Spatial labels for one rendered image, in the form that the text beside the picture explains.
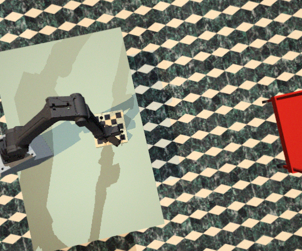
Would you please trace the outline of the cream and dark blue chessboard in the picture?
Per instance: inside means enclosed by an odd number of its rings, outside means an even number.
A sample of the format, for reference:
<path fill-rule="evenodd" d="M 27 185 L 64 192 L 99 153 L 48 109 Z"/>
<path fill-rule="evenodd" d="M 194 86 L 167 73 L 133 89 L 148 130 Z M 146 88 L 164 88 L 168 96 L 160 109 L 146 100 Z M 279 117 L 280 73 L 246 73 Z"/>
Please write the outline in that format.
<path fill-rule="evenodd" d="M 109 125 L 110 127 L 114 127 L 114 126 L 119 125 L 120 130 L 122 130 L 123 133 L 121 133 L 121 135 L 117 135 L 115 137 L 120 139 L 122 143 L 128 141 L 125 120 L 124 120 L 124 116 L 123 116 L 123 110 L 94 114 L 94 116 L 98 119 L 98 121 L 100 123 L 103 123 L 104 126 Z M 103 119 L 100 119 L 101 116 L 103 116 Z M 124 137 L 124 139 L 121 139 L 121 137 Z M 95 139 L 96 147 L 111 145 L 111 144 L 112 143 L 110 143 L 109 141 L 107 143 L 104 143 L 99 139 Z"/>

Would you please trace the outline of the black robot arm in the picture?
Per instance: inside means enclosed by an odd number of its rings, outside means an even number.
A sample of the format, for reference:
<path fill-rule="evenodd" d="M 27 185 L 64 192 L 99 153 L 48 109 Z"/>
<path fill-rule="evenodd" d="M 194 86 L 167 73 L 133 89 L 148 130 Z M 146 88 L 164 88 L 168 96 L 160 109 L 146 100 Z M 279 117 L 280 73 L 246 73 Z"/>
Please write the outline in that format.
<path fill-rule="evenodd" d="M 26 125 L 15 126 L 5 131 L 6 136 L 0 139 L 0 156 L 3 164 L 23 159 L 24 153 L 29 151 L 32 140 L 58 121 L 75 120 L 79 127 L 86 125 L 95 139 L 109 141 L 116 147 L 120 145 L 121 140 L 115 137 L 121 135 L 119 125 L 104 127 L 85 104 L 85 99 L 80 93 L 48 97 L 45 101 L 44 108 Z"/>

